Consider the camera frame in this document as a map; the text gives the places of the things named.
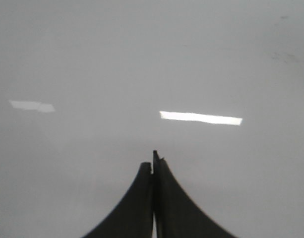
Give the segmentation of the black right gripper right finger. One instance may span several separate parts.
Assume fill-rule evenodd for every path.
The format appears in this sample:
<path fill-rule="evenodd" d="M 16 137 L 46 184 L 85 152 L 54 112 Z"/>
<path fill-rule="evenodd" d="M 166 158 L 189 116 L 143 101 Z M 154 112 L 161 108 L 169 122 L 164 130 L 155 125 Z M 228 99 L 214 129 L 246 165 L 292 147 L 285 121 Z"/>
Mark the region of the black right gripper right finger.
<path fill-rule="evenodd" d="M 154 214 L 159 238 L 233 238 L 182 189 L 166 160 L 153 151 Z"/>

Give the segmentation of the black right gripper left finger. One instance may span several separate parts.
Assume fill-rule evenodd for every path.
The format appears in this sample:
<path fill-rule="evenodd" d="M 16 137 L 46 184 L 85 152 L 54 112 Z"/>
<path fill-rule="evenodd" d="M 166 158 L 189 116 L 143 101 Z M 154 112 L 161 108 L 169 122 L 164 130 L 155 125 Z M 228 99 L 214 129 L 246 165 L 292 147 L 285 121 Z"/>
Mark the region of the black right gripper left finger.
<path fill-rule="evenodd" d="M 86 238 L 150 238 L 153 231 L 151 163 L 140 164 L 137 175 L 116 207 Z"/>

